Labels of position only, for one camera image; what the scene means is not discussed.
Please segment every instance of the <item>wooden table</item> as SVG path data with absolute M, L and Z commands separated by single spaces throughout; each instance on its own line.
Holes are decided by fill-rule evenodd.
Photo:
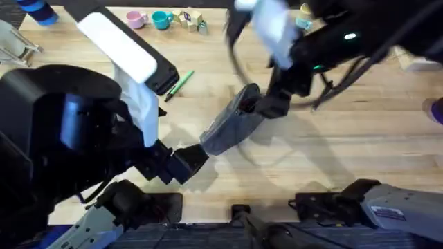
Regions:
M 156 8 L 109 8 L 124 19 L 128 10 L 151 14 Z M 33 66 L 70 64 L 112 76 L 110 61 L 83 34 L 62 8 L 57 24 L 38 26 L 29 16 L 21 33 L 45 49 Z M 167 31 L 152 25 L 136 32 L 185 73 L 195 74 L 161 108 L 159 138 L 174 148 L 199 141 L 199 135 L 242 88 L 227 55 L 225 10 L 201 9 L 209 36 L 189 33 L 178 24 Z M 263 90 L 269 82 L 269 55 L 247 28 L 237 45 L 246 73 Z M 349 64 L 328 73 L 339 80 Z M 1 66 L 1 72 L 10 70 Z M 358 83 L 319 111 L 291 111 L 267 120 L 239 147 L 212 157 L 185 185 L 147 182 L 135 169 L 128 178 L 146 192 L 181 192 L 183 222 L 224 222 L 230 206 L 248 203 L 266 220 L 292 221 L 287 207 L 296 192 L 341 190 L 357 178 L 378 179 L 398 187 L 443 192 L 443 126 L 423 111 L 428 100 L 443 97 L 443 73 L 405 73 L 389 57 L 373 66 Z M 320 92 L 315 79 L 313 95 Z M 56 207 L 51 223 L 74 223 L 84 213 L 76 198 Z

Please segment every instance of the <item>toy block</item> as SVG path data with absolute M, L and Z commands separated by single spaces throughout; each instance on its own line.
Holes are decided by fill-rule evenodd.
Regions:
M 182 28 L 188 27 L 188 21 L 186 21 L 185 17 L 183 15 L 179 16 L 180 24 Z
M 191 15 L 189 15 L 188 12 L 183 11 L 183 16 L 185 17 L 186 21 L 191 21 Z
M 193 11 L 191 14 L 191 22 L 198 26 L 202 21 L 203 15 L 198 11 Z
M 208 34 L 208 24 L 205 21 L 201 21 L 199 24 L 199 33 L 202 35 Z
M 188 22 L 188 31 L 189 32 L 196 32 L 197 31 L 197 25 L 195 25 L 194 23 L 187 21 Z
M 181 15 L 181 13 L 183 13 L 183 11 L 181 11 L 181 10 L 174 10 L 174 11 L 172 11 L 172 16 L 174 17 L 174 21 L 176 21 L 176 22 L 180 22 L 180 15 Z

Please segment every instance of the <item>green marker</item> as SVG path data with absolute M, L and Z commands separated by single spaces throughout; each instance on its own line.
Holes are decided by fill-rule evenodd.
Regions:
M 191 77 L 191 75 L 193 73 L 194 73 L 194 70 L 187 72 L 186 75 L 184 77 L 182 77 L 177 82 L 177 84 L 175 84 L 174 87 L 172 87 L 171 91 L 169 91 L 169 93 L 166 95 L 165 102 L 168 102 L 175 95 L 175 93 L 186 83 L 186 81 L 188 81 L 189 77 Z

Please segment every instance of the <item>sticker label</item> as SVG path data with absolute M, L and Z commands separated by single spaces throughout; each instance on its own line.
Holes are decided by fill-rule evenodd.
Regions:
M 378 217 L 396 219 L 399 221 L 406 221 L 404 213 L 397 208 L 371 206 L 371 209 L 374 212 L 374 214 L 377 215 Z

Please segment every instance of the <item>green led light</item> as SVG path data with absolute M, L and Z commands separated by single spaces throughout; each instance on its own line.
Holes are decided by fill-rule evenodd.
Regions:
M 354 39 L 355 37 L 357 37 L 356 33 L 350 33 L 345 35 L 345 39 Z

